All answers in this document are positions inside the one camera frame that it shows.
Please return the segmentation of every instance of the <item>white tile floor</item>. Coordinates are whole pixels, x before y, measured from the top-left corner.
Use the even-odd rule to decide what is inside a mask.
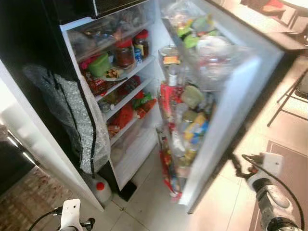
[[[307,121],[280,112],[271,127],[266,126],[279,107],[277,99],[307,67],[308,60],[305,58],[296,62],[237,147],[236,154],[258,154],[266,151],[269,140],[307,154]],[[286,108],[307,116],[307,105],[290,101]],[[138,188],[128,203],[115,195],[107,210],[100,213],[82,201],[82,220],[93,216],[96,219],[94,231],[249,230],[255,194],[244,180],[235,177],[231,163],[228,162],[222,169],[196,211],[187,215],[183,206],[170,200],[168,189],[162,181],[157,152],[158,148],[155,147],[134,176],[133,181]],[[244,168],[248,166],[244,161],[242,165]],[[54,220],[45,230],[55,230],[58,224]]]

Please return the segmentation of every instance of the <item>electrical cord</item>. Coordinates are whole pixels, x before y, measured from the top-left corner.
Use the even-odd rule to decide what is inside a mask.
[[[270,172],[268,172],[267,170],[265,170],[264,168],[262,168],[260,165],[258,165],[256,162],[254,162],[252,159],[249,158],[249,156],[247,155],[242,155],[242,157],[248,161],[250,164],[252,164],[253,166],[261,169],[263,172],[265,172],[266,174],[268,174],[270,177],[273,177],[275,180],[277,180],[288,192],[289,194],[292,196],[292,198],[294,199],[297,208],[299,210],[299,214],[300,214],[300,221],[301,221],[301,229],[304,231],[305,230],[305,220],[304,220],[304,213],[302,210],[302,207],[299,204],[298,199],[296,198],[296,196],[293,194],[293,192],[289,189],[288,186],[286,186],[285,183],[283,183],[279,178],[277,178],[276,176],[274,176],[273,174],[271,174]]]
[[[31,225],[31,227],[28,229],[28,231],[31,231],[33,230],[34,226],[36,226],[36,224],[42,220],[44,217],[50,215],[50,214],[53,214],[54,216],[57,216],[57,215],[61,215],[62,214],[62,209],[63,209],[63,206],[61,207],[57,207],[55,208],[53,211],[50,211],[48,213],[45,213],[44,215],[40,216],[38,219],[36,219],[36,221]]]

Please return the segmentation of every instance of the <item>red bottle cap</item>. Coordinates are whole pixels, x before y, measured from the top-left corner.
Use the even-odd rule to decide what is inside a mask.
[[[127,40],[122,40],[122,41],[117,42],[115,46],[118,48],[125,48],[125,47],[130,47],[132,44],[133,44],[132,40],[129,38]]]
[[[98,183],[96,184],[96,189],[97,189],[97,190],[101,191],[101,190],[103,190],[104,188],[105,188],[105,185],[104,185],[103,182],[98,182]]]
[[[137,39],[146,39],[147,37],[149,37],[149,31],[147,31],[146,29],[142,30],[139,34],[135,36],[135,38]]]

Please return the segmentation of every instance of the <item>rug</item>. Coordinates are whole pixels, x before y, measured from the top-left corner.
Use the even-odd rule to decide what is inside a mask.
[[[308,222],[308,158],[306,155],[293,151],[280,144],[269,141],[267,152],[277,153],[284,156],[283,172],[279,178],[292,190],[297,199],[299,200],[301,207],[304,211],[306,230]],[[300,226],[300,215],[298,208],[291,198],[287,190],[281,186],[277,181],[272,181],[277,185],[284,195],[291,201],[293,205],[293,216],[295,216],[296,224]],[[260,226],[260,211],[255,204],[255,209],[252,215],[249,231],[262,231]]]
[[[71,190],[35,166],[0,198],[0,230],[26,231],[37,218],[72,196]],[[33,231],[42,230],[51,219],[45,217]]]

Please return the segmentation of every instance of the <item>sauce jar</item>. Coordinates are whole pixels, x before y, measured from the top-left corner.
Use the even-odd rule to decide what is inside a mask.
[[[134,64],[134,49],[132,46],[132,40],[129,38],[127,40],[123,40],[117,42],[115,44],[116,52],[116,64],[122,68],[129,68],[132,64]]]
[[[134,47],[141,50],[142,58],[146,58],[149,55],[149,31],[142,30],[134,38]]]

